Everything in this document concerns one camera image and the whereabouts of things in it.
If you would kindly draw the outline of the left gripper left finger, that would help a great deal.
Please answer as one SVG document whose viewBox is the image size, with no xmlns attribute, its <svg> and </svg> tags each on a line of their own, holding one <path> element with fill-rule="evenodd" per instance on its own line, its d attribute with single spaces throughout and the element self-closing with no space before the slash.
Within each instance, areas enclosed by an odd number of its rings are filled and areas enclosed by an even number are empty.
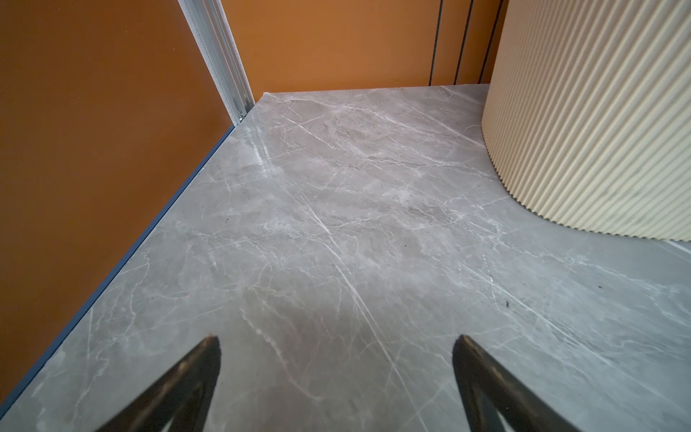
<svg viewBox="0 0 691 432">
<path fill-rule="evenodd" d="M 219 338 L 208 336 L 101 431 L 202 431 L 221 370 Z"/>
</svg>

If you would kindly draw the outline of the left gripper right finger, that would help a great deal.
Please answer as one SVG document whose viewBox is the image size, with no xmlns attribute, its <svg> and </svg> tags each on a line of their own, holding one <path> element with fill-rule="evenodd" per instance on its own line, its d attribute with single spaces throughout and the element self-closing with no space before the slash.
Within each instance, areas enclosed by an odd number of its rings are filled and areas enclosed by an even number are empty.
<svg viewBox="0 0 691 432">
<path fill-rule="evenodd" d="M 471 431 L 575 431 L 467 335 L 453 345 L 453 371 Z"/>
</svg>

